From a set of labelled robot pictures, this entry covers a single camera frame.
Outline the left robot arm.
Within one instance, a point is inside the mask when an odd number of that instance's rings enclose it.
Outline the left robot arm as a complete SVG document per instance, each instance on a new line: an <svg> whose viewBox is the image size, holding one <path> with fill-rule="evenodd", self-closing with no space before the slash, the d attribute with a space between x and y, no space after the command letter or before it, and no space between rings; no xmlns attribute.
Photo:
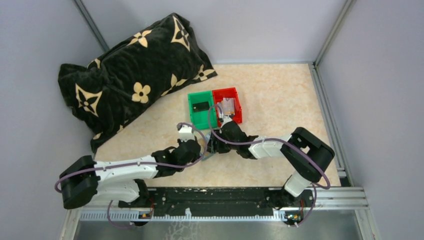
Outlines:
<svg viewBox="0 0 424 240"><path fill-rule="evenodd" d="M82 156L61 173L54 188L67 210L110 201L120 208L145 207L150 200L146 180L172 176L201 156L196 140L177 142L178 147L130 160L94 161L90 155Z"/></svg>

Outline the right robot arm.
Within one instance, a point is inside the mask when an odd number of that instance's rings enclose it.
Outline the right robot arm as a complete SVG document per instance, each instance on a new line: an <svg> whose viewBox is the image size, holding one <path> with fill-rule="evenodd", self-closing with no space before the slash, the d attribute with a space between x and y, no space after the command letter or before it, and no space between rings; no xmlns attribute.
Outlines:
<svg viewBox="0 0 424 240"><path fill-rule="evenodd" d="M281 199L287 206L295 206L301 193L312 183L318 183L335 157L334 150L304 127L280 137L248 135L235 121L223 123L211 131L207 151L224 154L236 151L244 159L286 158L294 173L284 183Z"/></svg>

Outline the sage green card holder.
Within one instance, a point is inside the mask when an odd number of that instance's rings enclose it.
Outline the sage green card holder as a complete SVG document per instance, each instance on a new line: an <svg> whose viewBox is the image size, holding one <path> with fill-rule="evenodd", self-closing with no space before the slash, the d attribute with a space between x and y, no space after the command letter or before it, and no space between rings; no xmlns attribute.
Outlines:
<svg viewBox="0 0 424 240"><path fill-rule="evenodd" d="M212 138L212 133L208 132L205 135L205 138L201 140L201 144L204 147L204 156L201 159L201 161L206 161L207 159L213 157L215 154L218 153L213 146L209 146L211 138Z"/></svg>

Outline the red plastic bin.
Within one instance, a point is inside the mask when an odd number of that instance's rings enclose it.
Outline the red plastic bin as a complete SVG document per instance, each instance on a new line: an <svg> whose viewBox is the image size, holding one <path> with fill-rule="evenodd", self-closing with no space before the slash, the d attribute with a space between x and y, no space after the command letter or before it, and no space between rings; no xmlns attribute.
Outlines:
<svg viewBox="0 0 424 240"><path fill-rule="evenodd" d="M230 117L237 124L243 122L242 107L235 87L212 90L213 101L219 106L216 110L217 125L220 127L224 116Z"/></svg>

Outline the green plastic bin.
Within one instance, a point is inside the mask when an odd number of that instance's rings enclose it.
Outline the green plastic bin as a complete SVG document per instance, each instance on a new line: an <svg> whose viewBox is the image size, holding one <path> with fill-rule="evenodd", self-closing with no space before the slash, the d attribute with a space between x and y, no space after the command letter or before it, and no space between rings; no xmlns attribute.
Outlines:
<svg viewBox="0 0 424 240"><path fill-rule="evenodd" d="M194 126L199 130L209 129L210 126L216 128L218 122L214 108L208 117L210 107L215 104L212 91L189 93L187 97L190 121Z"/></svg>

